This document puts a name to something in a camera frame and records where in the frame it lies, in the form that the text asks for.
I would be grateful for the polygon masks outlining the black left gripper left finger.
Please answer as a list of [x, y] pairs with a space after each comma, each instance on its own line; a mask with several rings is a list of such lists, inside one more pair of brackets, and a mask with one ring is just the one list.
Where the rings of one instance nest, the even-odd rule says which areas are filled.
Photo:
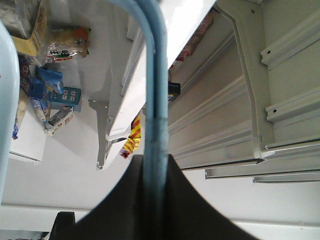
[[143, 155], [134, 155], [110, 193], [77, 223], [58, 213], [49, 238], [143, 240], [143, 160]]

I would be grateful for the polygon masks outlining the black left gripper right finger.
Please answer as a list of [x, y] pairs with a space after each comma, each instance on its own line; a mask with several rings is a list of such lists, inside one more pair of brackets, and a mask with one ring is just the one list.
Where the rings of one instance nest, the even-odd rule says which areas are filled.
[[168, 155], [165, 196], [165, 240], [256, 240], [212, 207]]

